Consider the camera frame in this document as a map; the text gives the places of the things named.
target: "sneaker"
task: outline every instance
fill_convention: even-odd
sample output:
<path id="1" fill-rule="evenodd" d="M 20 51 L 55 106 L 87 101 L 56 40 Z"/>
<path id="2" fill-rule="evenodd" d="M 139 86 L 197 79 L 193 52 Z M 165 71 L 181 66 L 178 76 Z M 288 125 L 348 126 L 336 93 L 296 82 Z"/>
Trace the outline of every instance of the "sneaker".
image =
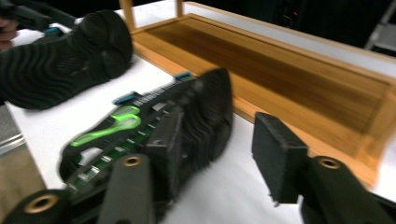
<path id="1" fill-rule="evenodd" d="M 131 65 L 132 39 L 110 10 L 88 14 L 69 34 L 0 54 L 0 95 L 25 109 L 47 109 L 121 76 Z"/>

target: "table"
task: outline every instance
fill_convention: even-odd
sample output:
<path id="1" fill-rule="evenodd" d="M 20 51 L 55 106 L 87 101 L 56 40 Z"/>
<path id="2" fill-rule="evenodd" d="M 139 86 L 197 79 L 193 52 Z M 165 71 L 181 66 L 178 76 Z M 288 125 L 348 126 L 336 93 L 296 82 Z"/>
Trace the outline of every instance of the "table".
<path id="1" fill-rule="evenodd" d="M 185 12 L 192 12 L 239 28 L 267 35 L 287 43 L 338 58 L 346 63 L 374 69 L 395 76 L 396 64 L 373 59 L 337 44 L 324 44 L 307 35 L 296 35 L 262 26 L 249 19 L 211 10 L 194 3 L 185 3 Z M 174 1 L 161 1 L 134 8 L 137 26 L 175 17 Z M 16 45 L 30 43 L 41 34 L 22 31 Z M 112 100 L 130 92 L 151 91 L 170 83 L 173 78 L 164 71 L 134 56 L 134 65 L 121 77 L 90 88 L 67 102 L 51 109 L 34 112 L 14 105 L 7 108 L 23 133 L 28 147 L 49 189 L 64 184 L 57 174 L 59 155 L 64 144 L 78 133 L 91 128 L 114 108 Z M 299 205 L 274 208 L 268 189 L 251 156 L 253 124 L 234 115 L 233 133 L 223 156 L 198 174 L 186 187 L 176 208 L 164 223 L 302 223 Z M 392 141 L 380 167 L 380 177 L 372 192 L 396 202 L 396 141 Z"/>

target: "wooden tray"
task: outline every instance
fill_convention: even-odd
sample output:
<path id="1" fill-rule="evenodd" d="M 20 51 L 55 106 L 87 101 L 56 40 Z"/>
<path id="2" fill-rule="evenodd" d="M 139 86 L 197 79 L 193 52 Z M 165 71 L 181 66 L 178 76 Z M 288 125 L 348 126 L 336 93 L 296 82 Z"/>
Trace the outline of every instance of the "wooden tray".
<path id="1" fill-rule="evenodd" d="M 384 146 L 396 128 L 396 80 L 357 66 L 197 15 L 134 28 L 121 0 L 136 53 L 168 73 L 199 75 L 225 67 L 234 111 L 253 121 L 257 111 L 285 121 L 311 156 L 346 163 L 371 187 Z"/>

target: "shoe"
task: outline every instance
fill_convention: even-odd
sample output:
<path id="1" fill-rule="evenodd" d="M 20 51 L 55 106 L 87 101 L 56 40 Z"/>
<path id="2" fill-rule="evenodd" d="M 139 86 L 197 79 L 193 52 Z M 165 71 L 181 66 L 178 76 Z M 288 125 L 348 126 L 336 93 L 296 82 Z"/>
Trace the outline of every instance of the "shoe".
<path id="1" fill-rule="evenodd" d="M 55 41 L 1 52 L 0 95 L 25 109 L 48 109 L 121 76 L 132 54 L 131 36 L 117 13 L 88 14 Z"/>

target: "white tabletop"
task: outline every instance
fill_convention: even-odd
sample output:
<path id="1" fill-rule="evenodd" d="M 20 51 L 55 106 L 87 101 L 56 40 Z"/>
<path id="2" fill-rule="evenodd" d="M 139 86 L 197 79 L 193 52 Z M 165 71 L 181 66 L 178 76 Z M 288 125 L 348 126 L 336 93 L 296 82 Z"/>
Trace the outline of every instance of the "white tabletop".
<path id="1" fill-rule="evenodd" d="M 136 7 L 136 25 L 143 26 L 175 17 L 174 2 L 161 1 Z M 264 32 L 271 37 L 306 46 L 308 49 L 314 46 L 313 50 L 321 53 L 321 49 L 325 48 L 330 52 L 329 56 L 339 58 L 334 55 L 340 53 L 334 46 L 323 46 L 322 43 L 313 43 L 311 39 L 303 40 L 287 32 L 282 34 L 271 27 L 259 27 L 255 22 L 240 20 L 189 3 L 185 4 L 185 12 L 193 12 L 256 33 Z M 15 43 L 30 43 L 40 36 L 38 32 L 22 31 Z M 348 55 L 346 60 L 349 63 L 369 60 L 367 56 L 355 52 L 348 52 Z M 370 69 L 379 67 L 386 75 L 396 74 L 396 65 L 389 62 L 371 60 L 364 66 Z M 41 112 L 26 111 L 11 104 L 7 104 L 7 107 L 24 134 L 47 187 L 58 189 L 64 186 L 57 173 L 64 144 L 101 120 L 114 108 L 112 101 L 119 96 L 130 91 L 151 91 L 172 80 L 164 71 L 134 56 L 133 66 L 123 76 L 90 88 L 61 105 Z M 281 205 L 274 208 L 274 203 L 268 196 L 268 188 L 251 156 L 252 135 L 253 124 L 234 115 L 233 133 L 225 153 L 191 181 L 184 197 L 177 203 L 176 209 L 169 213 L 164 223 L 302 223 L 299 205 Z M 380 167 L 379 182 L 373 189 L 373 192 L 394 202 L 395 148 L 396 142 L 392 142 Z"/>

